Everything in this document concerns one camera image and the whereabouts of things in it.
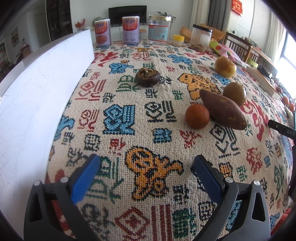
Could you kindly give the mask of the black television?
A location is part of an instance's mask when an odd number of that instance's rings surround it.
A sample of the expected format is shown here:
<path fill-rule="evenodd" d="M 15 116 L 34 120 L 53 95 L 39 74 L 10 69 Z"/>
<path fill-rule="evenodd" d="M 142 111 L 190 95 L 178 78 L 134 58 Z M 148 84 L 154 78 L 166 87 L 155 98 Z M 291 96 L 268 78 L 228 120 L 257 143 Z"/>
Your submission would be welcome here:
<path fill-rule="evenodd" d="M 122 25 L 122 18 L 126 16 L 138 16 L 140 24 L 147 23 L 147 6 L 117 6 L 108 9 L 108 16 L 112 26 Z"/>

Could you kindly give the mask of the brown kiwi fruit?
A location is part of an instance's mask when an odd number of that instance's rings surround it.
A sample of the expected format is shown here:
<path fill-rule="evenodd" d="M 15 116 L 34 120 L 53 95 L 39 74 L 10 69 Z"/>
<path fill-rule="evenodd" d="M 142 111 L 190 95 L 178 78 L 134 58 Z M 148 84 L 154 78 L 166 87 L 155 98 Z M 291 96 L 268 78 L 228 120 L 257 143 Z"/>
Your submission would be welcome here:
<path fill-rule="evenodd" d="M 246 100 L 246 92 L 243 86 L 237 82 L 231 82 L 223 90 L 223 96 L 234 101 L 239 107 L 243 106 Z"/>

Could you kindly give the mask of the right red white can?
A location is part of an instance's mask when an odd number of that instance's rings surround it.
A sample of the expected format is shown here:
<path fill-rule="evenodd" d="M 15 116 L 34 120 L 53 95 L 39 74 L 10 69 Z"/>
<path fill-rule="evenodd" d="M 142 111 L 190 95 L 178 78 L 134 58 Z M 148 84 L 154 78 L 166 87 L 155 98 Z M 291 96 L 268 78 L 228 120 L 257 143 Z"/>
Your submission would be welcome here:
<path fill-rule="evenodd" d="M 122 17 L 122 37 L 124 44 L 139 43 L 139 20 L 139 16 Z"/>

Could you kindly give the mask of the small yellow lid jar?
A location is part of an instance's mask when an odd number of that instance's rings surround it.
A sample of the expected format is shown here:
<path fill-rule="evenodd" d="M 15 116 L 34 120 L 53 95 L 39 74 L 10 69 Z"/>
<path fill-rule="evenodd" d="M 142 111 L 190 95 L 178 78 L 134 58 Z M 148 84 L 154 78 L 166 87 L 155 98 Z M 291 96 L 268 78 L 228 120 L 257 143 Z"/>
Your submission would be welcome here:
<path fill-rule="evenodd" d="M 181 35 L 173 35 L 172 44 L 176 47 L 182 47 L 184 44 L 185 37 Z"/>

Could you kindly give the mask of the orange cover book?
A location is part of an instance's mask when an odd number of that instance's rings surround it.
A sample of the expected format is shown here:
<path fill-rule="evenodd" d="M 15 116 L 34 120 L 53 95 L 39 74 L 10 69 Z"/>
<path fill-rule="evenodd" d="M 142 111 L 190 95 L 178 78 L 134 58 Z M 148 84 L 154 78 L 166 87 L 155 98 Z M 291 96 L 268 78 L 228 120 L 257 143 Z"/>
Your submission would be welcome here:
<path fill-rule="evenodd" d="M 281 95 L 276 91 L 276 89 L 273 87 L 273 85 L 267 80 L 258 69 L 255 69 L 253 67 L 247 66 L 246 70 L 250 73 L 250 75 L 253 76 L 254 79 L 256 79 L 259 84 L 265 89 L 265 91 L 273 98 L 280 99 Z"/>

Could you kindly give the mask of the white cardboard box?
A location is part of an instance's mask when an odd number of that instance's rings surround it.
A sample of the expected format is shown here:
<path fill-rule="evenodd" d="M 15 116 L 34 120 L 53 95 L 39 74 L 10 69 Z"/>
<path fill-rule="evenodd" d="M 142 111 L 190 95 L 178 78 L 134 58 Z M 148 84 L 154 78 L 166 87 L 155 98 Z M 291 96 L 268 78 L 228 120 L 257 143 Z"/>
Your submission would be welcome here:
<path fill-rule="evenodd" d="M 84 30 L 30 54 L 1 82 L 1 211 L 18 235 L 32 184 L 45 180 L 61 116 L 93 60 Z"/>

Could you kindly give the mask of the left red white can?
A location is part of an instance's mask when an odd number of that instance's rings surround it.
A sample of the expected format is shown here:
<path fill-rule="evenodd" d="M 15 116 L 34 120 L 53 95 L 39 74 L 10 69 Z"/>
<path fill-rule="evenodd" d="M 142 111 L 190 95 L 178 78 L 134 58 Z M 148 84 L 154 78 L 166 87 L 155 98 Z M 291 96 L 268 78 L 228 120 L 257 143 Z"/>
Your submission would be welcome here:
<path fill-rule="evenodd" d="M 111 44 L 110 19 L 95 21 L 94 31 L 97 47 L 105 47 Z"/>

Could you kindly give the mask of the clear jar black lid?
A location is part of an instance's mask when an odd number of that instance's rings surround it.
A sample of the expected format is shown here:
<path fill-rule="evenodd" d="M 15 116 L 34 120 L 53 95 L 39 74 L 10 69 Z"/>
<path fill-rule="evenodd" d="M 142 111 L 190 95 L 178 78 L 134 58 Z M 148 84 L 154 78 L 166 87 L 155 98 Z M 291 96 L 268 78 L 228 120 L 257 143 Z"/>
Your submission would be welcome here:
<path fill-rule="evenodd" d="M 190 44 L 202 44 L 203 46 L 209 47 L 210 40 L 211 34 L 202 33 L 200 30 L 192 29 Z"/>

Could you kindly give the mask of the orange cushion chair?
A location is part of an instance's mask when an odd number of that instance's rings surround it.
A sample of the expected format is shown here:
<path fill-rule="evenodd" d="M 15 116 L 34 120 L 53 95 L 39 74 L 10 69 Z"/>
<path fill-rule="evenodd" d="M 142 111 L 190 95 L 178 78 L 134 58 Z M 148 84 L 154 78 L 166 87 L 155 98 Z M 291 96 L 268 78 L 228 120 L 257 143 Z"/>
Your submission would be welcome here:
<path fill-rule="evenodd" d="M 219 42 L 226 36 L 226 33 L 205 24 L 201 24 L 201 25 L 194 24 L 193 30 L 194 29 L 200 30 L 202 33 L 211 34 L 211 40 L 210 40 L 211 42 Z M 180 35 L 185 38 L 186 43 L 189 43 L 191 41 L 192 32 L 188 28 L 181 27 Z"/>

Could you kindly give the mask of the green potted plant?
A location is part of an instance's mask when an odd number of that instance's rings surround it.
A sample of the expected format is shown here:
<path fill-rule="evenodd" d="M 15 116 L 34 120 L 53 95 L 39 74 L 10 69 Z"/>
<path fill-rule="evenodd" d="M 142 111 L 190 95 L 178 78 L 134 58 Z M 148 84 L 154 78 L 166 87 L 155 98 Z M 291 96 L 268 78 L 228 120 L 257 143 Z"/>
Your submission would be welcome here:
<path fill-rule="evenodd" d="M 169 15 L 166 12 L 161 13 L 160 11 L 157 12 L 160 16 L 169 16 L 171 18 L 171 22 L 173 23 L 177 18 L 175 16 Z"/>

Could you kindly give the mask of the yellow brown pear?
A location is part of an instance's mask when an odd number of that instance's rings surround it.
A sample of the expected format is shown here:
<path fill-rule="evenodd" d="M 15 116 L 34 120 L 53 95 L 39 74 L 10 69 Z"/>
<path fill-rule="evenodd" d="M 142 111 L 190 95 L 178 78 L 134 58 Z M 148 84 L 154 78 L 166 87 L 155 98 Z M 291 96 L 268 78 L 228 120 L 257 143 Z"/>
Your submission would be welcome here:
<path fill-rule="evenodd" d="M 215 61 L 215 70 L 225 78 L 231 78 L 237 71 L 237 66 L 230 59 L 220 56 Z"/>

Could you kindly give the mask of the glass jar gold lid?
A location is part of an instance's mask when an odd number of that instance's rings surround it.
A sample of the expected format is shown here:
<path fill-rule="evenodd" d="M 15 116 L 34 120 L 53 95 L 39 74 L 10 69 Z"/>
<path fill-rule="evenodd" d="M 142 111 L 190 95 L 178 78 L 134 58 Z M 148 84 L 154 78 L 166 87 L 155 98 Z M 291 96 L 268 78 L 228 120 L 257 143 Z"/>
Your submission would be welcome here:
<path fill-rule="evenodd" d="M 171 18 L 149 15 L 148 40 L 155 45 L 166 45 L 169 38 Z"/>

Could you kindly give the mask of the pile of walnuts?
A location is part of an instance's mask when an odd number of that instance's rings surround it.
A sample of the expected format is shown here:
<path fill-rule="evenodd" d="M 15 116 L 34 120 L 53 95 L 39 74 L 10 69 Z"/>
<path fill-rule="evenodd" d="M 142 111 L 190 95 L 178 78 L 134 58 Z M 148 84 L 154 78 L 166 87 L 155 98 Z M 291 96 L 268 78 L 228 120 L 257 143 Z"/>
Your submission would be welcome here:
<path fill-rule="evenodd" d="M 201 53 L 206 53 L 209 50 L 208 47 L 203 46 L 202 44 L 190 44 L 189 48 Z"/>

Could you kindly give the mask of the wooden chair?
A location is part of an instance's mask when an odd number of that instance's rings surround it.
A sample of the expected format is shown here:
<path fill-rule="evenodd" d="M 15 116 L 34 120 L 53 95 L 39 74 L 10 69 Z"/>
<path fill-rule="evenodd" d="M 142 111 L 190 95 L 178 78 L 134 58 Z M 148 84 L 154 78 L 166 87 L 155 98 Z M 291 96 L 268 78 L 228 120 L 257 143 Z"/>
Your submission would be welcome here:
<path fill-rule="evenodd" d="M 274 62 L 257 47 L 232 33 L 227 32 L 224 45 L 232 49 L 249 66 L 259 69 L 267 77 L 276 77 L 278 70 Z"/>

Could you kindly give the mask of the patterned woven tablecloth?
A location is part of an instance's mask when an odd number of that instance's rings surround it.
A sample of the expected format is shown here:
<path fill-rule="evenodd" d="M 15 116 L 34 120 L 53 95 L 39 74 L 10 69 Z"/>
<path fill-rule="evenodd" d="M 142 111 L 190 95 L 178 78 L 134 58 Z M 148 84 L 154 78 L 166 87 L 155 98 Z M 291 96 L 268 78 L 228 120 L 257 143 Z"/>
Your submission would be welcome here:
<path fill-rule="evenodd" d="M 94 48 L 87 68 L 61 116 L 49 155 L 46 182 L 54 183 L 91 154 L 101 165 L 78 208 L 102 240 L 192 240 L 217 204 L 194 173 L 203 155 L 224 177 L 258 180 L 271 228 L 288 207 L 291 139 L 268 127 L 288 125 L 285 106 L 243 68 L 227 79 L 215 71 L 216 56 L 187 46 L 113 43 Z M 159 83 L 135 82 L 141 68 L 157 70 Z M 241 84 L 244 130 L 215 120 L 200 130 L 185 113 L 202 105 L 199 90 L 221 94 Z"/>

